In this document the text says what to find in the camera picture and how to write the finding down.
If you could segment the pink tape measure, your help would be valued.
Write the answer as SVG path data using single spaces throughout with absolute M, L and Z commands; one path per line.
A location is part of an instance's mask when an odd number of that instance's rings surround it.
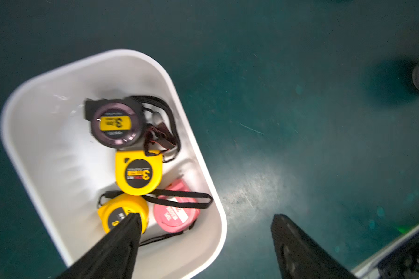
M 190 192 L 190 188 L 187 186 L 183 179 L 177 179 L 169 186 L 166 190 L 171 191 L 186 191 Z M 174 197 L 174 196 L 159 196 L 159 199 L 167 201 L 186 203 L 186 202 L 197 202 L 195 198 L 185 197 Z M 191 208 L 176 208 L 172 206 L 165 206 L 159 204 L 153 204 L 153 216 L 157 224 L 163 229 L 166 234 L 156 236 L 140 243 L 140 246 L 152 244 L 158 241 L 162 241 L 174 236 L 179 236 L 187 229 L 191 229 L 194 226 L 197 218 L 199 217 L 200 209 Z

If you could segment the purple black round tape measure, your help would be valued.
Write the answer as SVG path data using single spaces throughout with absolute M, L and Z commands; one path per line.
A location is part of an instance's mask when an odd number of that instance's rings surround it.
M 87 98 L 84 118 L 90 123 L 92 136 L 108 148 L 140 150 L 146 157 L 165 155 L 163 162 L 168 163 L 176 159 L 182 147 L 172 109 L 155 96 Z

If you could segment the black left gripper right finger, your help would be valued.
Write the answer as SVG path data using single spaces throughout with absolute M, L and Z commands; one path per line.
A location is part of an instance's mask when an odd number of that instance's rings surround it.
M 354 279 L 292 219 L 276 214 L 271 234 L 283 279 Z

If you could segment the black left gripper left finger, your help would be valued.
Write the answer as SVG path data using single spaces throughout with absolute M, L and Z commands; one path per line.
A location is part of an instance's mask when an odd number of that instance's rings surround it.
M 131 213 L 59 279 L 130 279 L 136 264 L 142 220 Z

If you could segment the yellow tape measure black label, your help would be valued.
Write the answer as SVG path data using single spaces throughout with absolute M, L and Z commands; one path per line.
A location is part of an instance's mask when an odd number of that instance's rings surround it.
M 152 156 L 144 151 L 117 151 L 115 153 L 115 180 L 126 194 L 142 196 L 154 191 L 163 177 L 163 154 L 152 150 Z

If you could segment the white plastic storage box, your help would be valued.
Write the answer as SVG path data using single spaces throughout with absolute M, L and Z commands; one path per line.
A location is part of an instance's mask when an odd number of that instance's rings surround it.
M 179 95 L 166 70 L 134 50 L 110 50 L 59 67 L 19 86 L 1 115 L 1 140 L 26 192 L 67 266 L 105 232 L 98 196 L 115 189 L 115 152 L 98 143 L 84 119 L 87 98 L 153 95 L 172 109 L 182 143 L 162 186 L 181 177 L 213 204 L 182 234 L 139 249 L 136 279 L 188 279 L 220 254 L 227 220 Z

